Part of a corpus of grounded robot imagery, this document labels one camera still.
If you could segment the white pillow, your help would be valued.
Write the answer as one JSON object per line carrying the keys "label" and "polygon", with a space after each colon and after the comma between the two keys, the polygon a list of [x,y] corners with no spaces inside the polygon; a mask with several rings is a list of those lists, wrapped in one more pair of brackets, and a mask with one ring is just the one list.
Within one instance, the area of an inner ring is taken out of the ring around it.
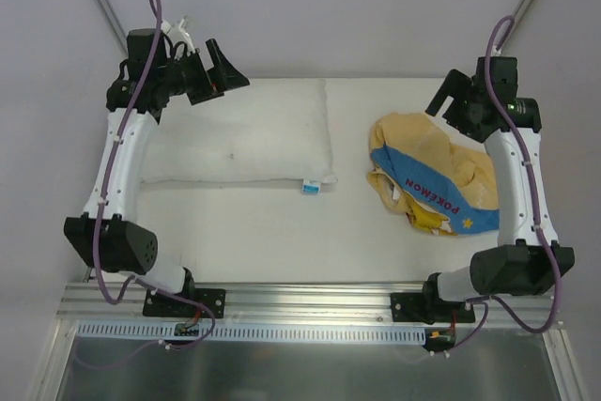
{"label": "white pillow", "polygon": [[325,81],[253,79],[197,105],[172,99],[150,139],[141,179],[336,183]]}

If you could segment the blue yellow pikachu pillowcase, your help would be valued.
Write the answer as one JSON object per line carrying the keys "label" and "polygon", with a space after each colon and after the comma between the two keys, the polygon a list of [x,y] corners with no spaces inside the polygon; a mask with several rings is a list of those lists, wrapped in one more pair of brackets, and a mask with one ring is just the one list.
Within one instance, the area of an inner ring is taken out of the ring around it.
{"label": "blue yellow pikachu pillowcase", "polygon": [[412,227],[435,236],[499,229],[495,172],[486,153],[453,143],[425,114],[381,117],[368,144],[368,183]]}

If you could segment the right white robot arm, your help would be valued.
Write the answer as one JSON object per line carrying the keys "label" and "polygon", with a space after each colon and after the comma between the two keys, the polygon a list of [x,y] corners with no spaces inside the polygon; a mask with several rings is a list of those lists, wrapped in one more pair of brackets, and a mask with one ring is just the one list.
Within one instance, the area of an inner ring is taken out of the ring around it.
{"label": "right white robot arm", "polygon": [[500,213],[495,247],[474,254],[461,270],[429,276],[433,290],[422,296],[421,309],[430,320],[443,320],[455,302],[543,295],[574,266],[574,251],[560,244],[547,210],[538,104],[518,96],[517,81],[515,58],[480,57],[471,77],[451,70],[426,110],[484,145]]}

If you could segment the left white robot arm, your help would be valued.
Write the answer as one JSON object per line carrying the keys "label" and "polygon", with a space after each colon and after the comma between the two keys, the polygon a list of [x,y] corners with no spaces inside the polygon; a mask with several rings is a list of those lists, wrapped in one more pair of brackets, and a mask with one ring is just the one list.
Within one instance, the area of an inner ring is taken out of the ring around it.
{"label": "left white robot arm", "polygon": [[192,276],[159,256],[157,236],[137,223],[137,195],[151,135],[170,99],[185,95],[195,105],[250,83],[215,39],[206,45],[210,69],[186,39],[153,28],[130,31],[128,55],[106,94],[107,135],[94,188],[82,213],[64,222],[65,237],[89,268],[165,291],[163,305],[174,316],[195,308]]}

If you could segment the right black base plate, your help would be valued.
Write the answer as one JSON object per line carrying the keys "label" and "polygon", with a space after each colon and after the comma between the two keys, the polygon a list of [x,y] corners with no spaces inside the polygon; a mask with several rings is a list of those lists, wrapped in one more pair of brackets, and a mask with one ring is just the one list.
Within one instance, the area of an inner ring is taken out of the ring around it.
{"label": "right black base plate", "polygon": [[461,302],[429,300],[423,293],[397,292],[390,295],[393,322],[472,324],[475,314]]}

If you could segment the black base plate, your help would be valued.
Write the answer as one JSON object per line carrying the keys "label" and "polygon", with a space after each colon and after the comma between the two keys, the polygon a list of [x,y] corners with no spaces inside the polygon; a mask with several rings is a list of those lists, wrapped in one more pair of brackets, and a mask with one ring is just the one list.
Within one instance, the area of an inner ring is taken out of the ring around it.
{"label": "black base plate", "polygon": [[423,293],[397,292],[390,295],[393,322],[472,324],[475,314],[461,302],[429,300]]}
{"label": "black base plate", "polygon": [[222,288],[196,288],[190,300],[177,301],[174,299],[174,295],[152,294],[148,290],[142,315],[145,317],[189,319],[200,313],[201,318],[209,318],[208,313],[198,307],[199,304],[202,304],[210,310],[215,318],[221,319],[226,305],[226,294],[226,290]]}

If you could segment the aluminium mounting rail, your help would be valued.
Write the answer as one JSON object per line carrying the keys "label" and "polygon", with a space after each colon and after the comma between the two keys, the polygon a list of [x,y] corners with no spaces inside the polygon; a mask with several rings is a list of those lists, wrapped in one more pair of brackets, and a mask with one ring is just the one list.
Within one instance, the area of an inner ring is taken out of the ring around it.
{"label": "aluminium mounting rail", "polygon": [[[226,291],[223,321],[256,324],[387,326],[391,295],[419,292],[420,283],[200,284]],[[61,319],[144,319],[146,290],[128,289],[118,305],[107,303],[95,283],[69,283],[56,316]]]}

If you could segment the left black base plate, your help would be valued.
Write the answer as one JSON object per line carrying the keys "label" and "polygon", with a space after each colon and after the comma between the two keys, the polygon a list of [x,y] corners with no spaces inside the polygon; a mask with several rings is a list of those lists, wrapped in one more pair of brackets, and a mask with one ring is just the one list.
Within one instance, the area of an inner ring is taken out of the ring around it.
{"label": "left black base plate", "polygon": [[215,318],[221,319],[226,305],[226,294],[226,290],[222,288],[196,288],[190,300],[177,301],[174,299],[174,295],[152,294],[148,290],[142,315],[145,317],[189,319],[200,313],[201,318],[209,318],[208,313],[198,307],[199,304],[202,304],[210,310]]}

